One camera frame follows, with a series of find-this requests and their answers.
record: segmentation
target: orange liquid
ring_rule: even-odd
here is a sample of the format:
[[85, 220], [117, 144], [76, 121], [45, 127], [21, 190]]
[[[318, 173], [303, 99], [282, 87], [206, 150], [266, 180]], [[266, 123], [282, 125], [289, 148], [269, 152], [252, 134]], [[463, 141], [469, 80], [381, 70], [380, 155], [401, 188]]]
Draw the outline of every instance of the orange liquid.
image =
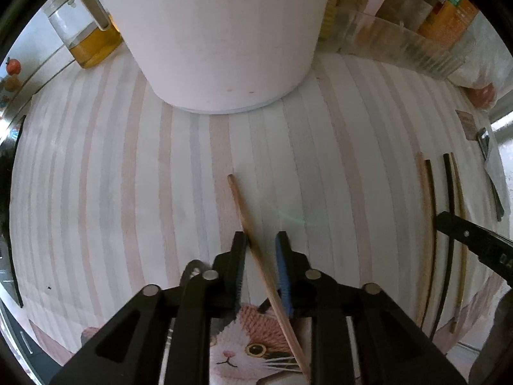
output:
[[91, 68], [109, 56], [121, 42], [122, 37], [114, 27], [105, 31], [95, 28], [69, 51], [82, 68]]

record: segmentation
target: cat eye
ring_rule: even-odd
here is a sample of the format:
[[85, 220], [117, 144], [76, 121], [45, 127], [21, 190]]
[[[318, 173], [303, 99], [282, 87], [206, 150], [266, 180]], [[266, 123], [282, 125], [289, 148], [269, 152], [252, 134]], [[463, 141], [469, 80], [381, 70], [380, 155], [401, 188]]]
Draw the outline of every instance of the cat eye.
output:
[[262, 357], [266, 351], [267, 348], [260, 343], [252, 343], [245, 349], [246, 354], [252, 357]]

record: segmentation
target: wooden chopstick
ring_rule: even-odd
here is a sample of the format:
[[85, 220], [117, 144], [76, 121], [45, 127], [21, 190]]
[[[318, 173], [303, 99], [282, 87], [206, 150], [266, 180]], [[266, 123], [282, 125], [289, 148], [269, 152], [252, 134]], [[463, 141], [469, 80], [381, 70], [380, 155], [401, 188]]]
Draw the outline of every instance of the wooden chopstick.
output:
[[[453, 152], [450, 154], [452, 160], [452, 166], [454, 168], [454, 176], [456, 182], [456, 193], [458, 196], [458, 208], [460, 209], [460, 217], [467, 219], [467, 211], [465, 209], [465, 199], [463, 198], [463, 187], [461, 185], [460, 179], [460, 170], [458, 168], [458, 163], [456, 162], [456, 157]], [[460, 282], [458, 284], [458, 295], [456, 297], [456, 308], [454, 312], [454, 318], [450, 324], [450, 332], [454, 333], [456, 331], [456, 327], [458, 325], [458, 320], [460, 318], [461, 306], [463, 303], [463, 294], [465, 293], [465, 278], [467, 276], [467, 247], [464, 244], [461, 244], [461, 261], [460, 261]]]
[[427, 171], [427, 163], [424, 156], [419, 153], [416, 157], [416, 165], [419, 171], [420, 185], [422, 190], [422, 205], [425, 219], [426, 235], [424, 253], [422, 258], [421, 275], [419, 279], [419, 303], [417, 306], [415, 323], [422, 326], [429, 301], [429, 291], [432, 284], [432, 262], [433, 262], [433, 213], [430, 193], [430, 179]]
[[257, 239], [255, 238], [255, 233], [253, 232], [251, 221], [249, 219], [249, 212], [246, 209], [246, 203], [242, 195], [240, 195], [239, 187], [237, 186], [237, 181], [235, 180], [235, 176], [233, 174], [228, 176], [228, 184], [230, 185], [233, 200], [235, 201], [235, 208], [237, 209], [237, 214], [239, 215], [242, 229], [248, 236], [249, 249], [251, 250], [251, 254], [257, 265], [258, 273], [264, 282], [267, 297], [269, 298], [271, 307], [274, 310], [274, 314], [278, 319], [278, 323], [280, 324], [280, 327], [283, 331], [285, 339], [287, 340], [290, 350], [292, 351], [293, 356], [296, 358], [296, 362], [298, 363], [299, 368], [303, 372], [303, 375], [306, 377], [308, 383], [310, 383], [310, 366], [303, 352], [303, 349], [301, 349], [298, 338], [296, 337], [296, 334], [290, 325], [290, 320], [287, 317], [280, 296], [276, 291], [276, 284], [274, 281], [273, 273], [269, 270], [269, 267], [267, 266], [262, 255], [262, 250], [258, 246]]
[[[454, 197], [454, 182], [452, 176], [452, 166], [450, 154], [444, 153], [445, 177], [447, 178], [447, 197], [449, 199], [449, 212], [454, 215], [455, 213], [455, 197]], [[454, 238], [449, 236], [447, 244], [447, 260], [445, 262], [445, 276], [442, 284], [442, 293], [440, 294], [440, 302], [438, 304], [437, 315], [434, 318], [433, 327], [429, 339], [433, 341], [434, 334], [437, 332], [440, 318], [445, 307], [445, 300], [447, 299], [447, 291], [449, 289], [450, 276], [452, 271], [452, 257], [454, 255]]]
[[426, 159], [424, 161], [424, 166], [426, 168], [426, 176], [427, 176], [427, 183], [429, 187], [429, 204], [431, 206], [431, 210], [429, 213], [429, 222], [430, 222], [430, 236], [428, 238], [428, 241], [430, 241], [432, 253], [431, 253], [431, 268], [429, 272], [429, 287], [427, 290], [427, 296], [425, 301], [425, 307], [424, 312], [422, 314], [422, 320], [420, 323], [420, 328], [422, 329], [424, 327], [424, 322], [426, 321], [426, 315], [427, 315], [427, 309], [429, 307], [429, 301], [431, 299], [431, 294], [433, 292], [433, 280], [434, 280], [434, 270], [436, 269], [436, 263], [437, 263], [437, 231], [434, 228], [434, 219], [437, 216], [437, 196], [436, 192], [434, 190], [434, 178], [433, 178], [433, 167], [431, 165], [431, 160]]

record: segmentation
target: orange package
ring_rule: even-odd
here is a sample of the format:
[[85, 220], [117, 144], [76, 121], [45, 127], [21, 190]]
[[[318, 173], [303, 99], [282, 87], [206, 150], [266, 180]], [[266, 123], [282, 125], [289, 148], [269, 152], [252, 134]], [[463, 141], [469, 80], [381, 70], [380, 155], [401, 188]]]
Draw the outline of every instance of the orange package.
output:
[[417, 33], [449, 49], [478, 12], [469, 0], [440, 0]]

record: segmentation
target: cat whiskers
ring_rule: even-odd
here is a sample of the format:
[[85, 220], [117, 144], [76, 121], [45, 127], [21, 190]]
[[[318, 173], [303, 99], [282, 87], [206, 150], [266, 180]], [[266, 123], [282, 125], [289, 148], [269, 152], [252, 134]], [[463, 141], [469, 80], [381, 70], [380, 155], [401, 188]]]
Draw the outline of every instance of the cat whiskers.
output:
[[289, 372], [301, 373], [301, 370], [299, 369], [299, 366], [296, 363], [296, 359], [294, 359], [293, 356], [267, 359], [265, 361], [265, 366], [268, 369], [273, 369], [276, 371], [289, 371]]
[[299, 369], [299, 366], [298, 366], [298, 369], [276, 368], [275, 366], [266, 366], [266, 368], [272, 369], [274, 371], [287, 371], [287, 372], [301, 373], [301, 369]]
[[288, 359], [293, 359], [294, 361], [296, 360], [296, 358], [294, 358], [294, 356], [287, 356], [287, 357], [275, 357], [273, 359], [265, 359], [265, 362], [274, 362], [275, 360], [288, 360]]

